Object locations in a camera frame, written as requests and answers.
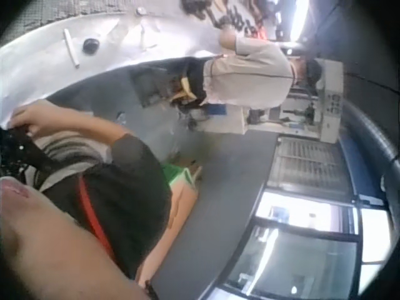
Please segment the white shirt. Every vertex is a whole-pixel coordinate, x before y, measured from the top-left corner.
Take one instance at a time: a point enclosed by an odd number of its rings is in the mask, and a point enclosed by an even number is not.
[[[205,63],[203,88],[207,98],[204,103],[251,109],[281,105],[295,75],[279,46],[270,41],[237,37],[236,54]]]

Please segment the light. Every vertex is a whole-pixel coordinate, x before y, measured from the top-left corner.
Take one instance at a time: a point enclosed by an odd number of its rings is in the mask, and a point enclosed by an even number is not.
[[[262,258],[260,261],[260,265],[258,266],[257,272],[254,275],[254,279],[252,280],[252,283],[248,287],[246,291],[246,295],[250,295],[251,292],[253,291],[254,287],[256,286],[258,279],[260,279],[261,275],[263,274],[265,267],[267,266],[267,263],[269,261],[269,258],[271,257],[271,254],[273,253],[273,249],[275,246],[276,239],[278,238],[279,231],[278,229],[274,229],[271,233],[271,235],[267,239],[267,243],[265,245],[264,253],[262,254]]]
[[[280,12],[277,12],[277,13],[276,13],[276,20],[277,20],[277,23],[278,23],[278,24],[281,24],[281,23],[282,23],[282,15],[281,15]]]
[[[290,33],[290,39],[296,42],[303,31],[304,23],[306,22],[308,12],[309,0],[297,0],[296,1],[296,12],[294,13],[292,31]]]
[[[352,208],[352,216],[354,219],[354,233],[358,234],[358,212],[355,207]]]

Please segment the black object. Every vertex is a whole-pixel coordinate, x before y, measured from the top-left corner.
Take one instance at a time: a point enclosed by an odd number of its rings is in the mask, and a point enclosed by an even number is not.
[[[86,39],[83,42],[82,51],[85,54],[93,55],[95,54],[100,47],[100,42],[98,39]]]
[[[146,285],[146,294],[150,297],[150,300],[159,300],[160,298],[158,297],[150,281],[147,280],[144,284]]]
[[[4,130],[0,127],[0,176],[11,176],[26,183],[24,175],[29,166],[44,173],[57,169],[57,164],[38,148],[26,134],[27,127]]]

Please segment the hair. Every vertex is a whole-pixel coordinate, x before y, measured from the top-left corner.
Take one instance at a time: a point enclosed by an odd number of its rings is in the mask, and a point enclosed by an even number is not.
[[[311,89],[316,88],[317,82],[321,79],[323,68],[315,59],[306,60],[306,82]]]

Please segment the glass display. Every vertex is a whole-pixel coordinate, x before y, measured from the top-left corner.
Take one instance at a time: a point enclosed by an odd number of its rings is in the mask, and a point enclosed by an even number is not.
[[[264,192],[256,216],[280,223],[334,233],[358,233],[350,207]]]
[[[347,299],[356,266],[355,242],[298,236],[255,226],[225,283],[243,295]]]

